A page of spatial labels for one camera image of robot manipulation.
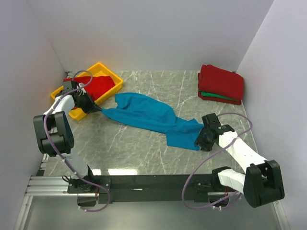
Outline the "blue t shirt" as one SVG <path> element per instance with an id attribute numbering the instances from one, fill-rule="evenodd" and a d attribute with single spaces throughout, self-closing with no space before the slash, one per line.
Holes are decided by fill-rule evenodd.
<path id="1" fill-rule="evenodd" d="M 115 95 L 115 101 L 116 108 L 102 110 L 106 117 L 131 127 L 164 134 L 168 146 L 200 149 L 195 141 L 203 125 L 195 119 L 177 117 L 169 105 L 139 93 L 119 93 Z"/>

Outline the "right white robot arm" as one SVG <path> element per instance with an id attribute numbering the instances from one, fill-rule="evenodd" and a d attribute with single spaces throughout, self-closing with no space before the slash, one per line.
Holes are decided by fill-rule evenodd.
<path id="1" fill-rule="evenodd" d="M 217 145 L 227 151 L 243 169 L 239 173 L 230 167 L 212 171 L 211 187 L 239 191 L 252 207 L 259 207 L 285 197 L 281 168 L 277 161 L 267 160 L 246 144 L 230 125 L 222 125 L 215 113 L 202 117 L 204 127 L 195 143 L 204 151 Z"/>

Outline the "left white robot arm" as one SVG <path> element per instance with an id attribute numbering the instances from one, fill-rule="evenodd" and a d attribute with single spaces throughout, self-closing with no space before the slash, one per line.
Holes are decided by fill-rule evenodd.
<path id="1" fill-rule="evenodd" d="M 70 94 L 61 91 L 45 113 L 33 118 L 33 124 L 41 153 L 54 157 L 68 169 L 70 175 L 62 179 L 82 193 L 89 193 L 96 189 L 96 181 L 90 167 L 73 152 L 74 137 L 67 119 L 75 107 L 85 113 L 101 111 L 85 90 Z"/>

